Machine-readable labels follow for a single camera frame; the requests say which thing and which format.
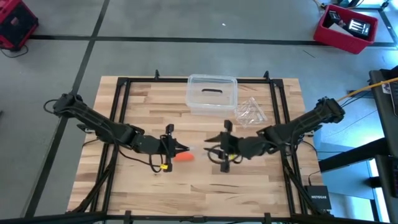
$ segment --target concrete floor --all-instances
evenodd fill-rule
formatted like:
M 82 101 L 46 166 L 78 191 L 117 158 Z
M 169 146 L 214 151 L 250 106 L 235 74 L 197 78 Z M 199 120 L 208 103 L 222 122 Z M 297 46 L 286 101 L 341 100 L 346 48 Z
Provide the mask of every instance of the concrete floor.
M 35 34 L 90 36 L 104 0 L 25 3 L 39 18 Z M 378 12 L 359 12 L 379 18 L 377 42 L 392 42 Z M 398 30 L 397 11 L 386 14 Z M 311 0 L 110 0 L 99 35 L 312 40 L 321 15 Z M 1 219 L 19 217 L 24 210 L 58 122 L 42 105 L 71 90 L 87 45 L 30 40 L 27 55 L 0 55 Z M 310 110 L 323 96 L 338 98 L 366 86 L 370 70 L 396 65 L 398 51 L 388 47 L 352 55 L 320 46 L 101 41 L 95 42 L 79 94 L 92 106 L 103 75 L 153 76 L 159 69 L 163 76 L 261 77 L 268 70 L 272 78 L 299 78 Z M 345 129 L 375 109 L 372 100 L 349 105 L 341 123 L 322 129 L 321 141 L 356 147 L 382 136 L 377 112 Z M 67 207 L 85 137 L 76 124 L 68 122 L 36 215 L 63 213 Z

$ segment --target yellow tag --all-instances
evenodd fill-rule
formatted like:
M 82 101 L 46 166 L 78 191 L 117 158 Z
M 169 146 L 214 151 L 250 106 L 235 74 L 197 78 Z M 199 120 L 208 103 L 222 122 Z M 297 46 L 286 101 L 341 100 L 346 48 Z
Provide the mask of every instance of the yellow tag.
M 169 166 L 168 165 L 166 165 L 166 164 L 162 164 L 162 165 L 160 165 L 160 168 L 161 169 L 167 169 Z

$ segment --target clear plastic container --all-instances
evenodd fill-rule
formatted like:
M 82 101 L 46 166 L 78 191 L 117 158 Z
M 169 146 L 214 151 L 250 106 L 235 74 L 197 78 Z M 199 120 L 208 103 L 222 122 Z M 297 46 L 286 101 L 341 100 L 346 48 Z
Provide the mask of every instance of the clear plastic container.
M 238 82 L 235 77 L 190 75 L 185 102 L 194 115 L 231 116 L 238 105 Z

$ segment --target red bin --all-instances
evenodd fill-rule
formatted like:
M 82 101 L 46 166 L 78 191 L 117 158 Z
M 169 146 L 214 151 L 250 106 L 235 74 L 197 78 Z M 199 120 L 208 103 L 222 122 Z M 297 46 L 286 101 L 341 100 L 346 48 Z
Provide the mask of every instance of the red bin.
M 337 32 L 335 30 L 331 30 L 327 27 L 323 26 L 323 22 L 325 21 L 327 12 L 329 10 L 336 11 L 341 20 L 345 23 L 349 23 L 351 19 L 358 19 L 363 22 L 369 23 L 370 31 L 367 40 L 360 39 L 358 37 L 353 37 L 350 35 L 343 34 L 341 32 Z M 376 37 L 377 31 L 377 19 L 371 16 L 366 16 L 364 14 L 360 14 L 358 12 L 354 12 L 349 9 L 345 9 L 335 5 L 328 5 L 326 7 L 325 13 L 319 21 L 315 34 L 313 35 L 313 39 L 319 41 L 321 43 L 337 47 L 341 50 L 345 50 L 351 52 L 353 54 L 359 54 L 366 46 L 369 46 L 374 43 L 374 39 Z

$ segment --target butcher block tabletop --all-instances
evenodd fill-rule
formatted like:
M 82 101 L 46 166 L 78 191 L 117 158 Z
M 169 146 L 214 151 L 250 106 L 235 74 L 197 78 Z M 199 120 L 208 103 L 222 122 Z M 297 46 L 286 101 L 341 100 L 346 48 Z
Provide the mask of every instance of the butcher block tabletop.
M 109 117 L 118 77 L 102 77 L 95 99 L 94 110 Z M 294 119 L 304 113 L 304 103 L 299 80 L 284 78 L 289 115 Z M 109 214 L 124 215 L 131 210 L 134 215 L 203 215 L 216 217 L 289 217 L 284 176 L 280 153 L 264 154 L 241 164 L 231 164 L 225 174 L 220 166 L 209 161 L 204 147 L 213 146 L 204 140 L 224 131 L 224 118 L 194 116 L 185 104 L 186 83 L 131 83 L 124 122 L 145 130 L 146 134 L 159 137 L 168 124 L 174 124 L 173 137 L 191 148 L 193 161 L 174 162 L 173 171 L 155 174 L 150 167 L 126 159 L 119 154 L 109 202 Z M 233 135 L 255 136 L 256 131 L 275 124 L 269 85 L 262 83 L 238 84 L 238 103 L 255 98 L 267 117 L 262 124 L 243 128 L 232 116 Z M 283 110 L 279 91 L 277 99 L 280 119 Z M 124 87 L 119 97 L 115 121 L 119 120 Z M 87 134 L 85 141 L 95 139 Z M 81 152 L 80 163 L 73 184 L 68 210 L 74 209 L 86 197 L 95 184 L 103 143 L 87 144 Z M 121 148 L 127 156 L 148 161 L 148 155 L 137 154 Z M 315 151 L 307 144 L 300 144 L 297 151 L 303 184 L 308 175 L 319 171 Z M 160 158 L 154 156 L 154 164 Z M 312 184 L 321 185 L 320 173 L 311 176 Z M 297 189 L 292 183 L 296 212 L 300 213 Z M 104 187 L 99 196 L 101 209 Z

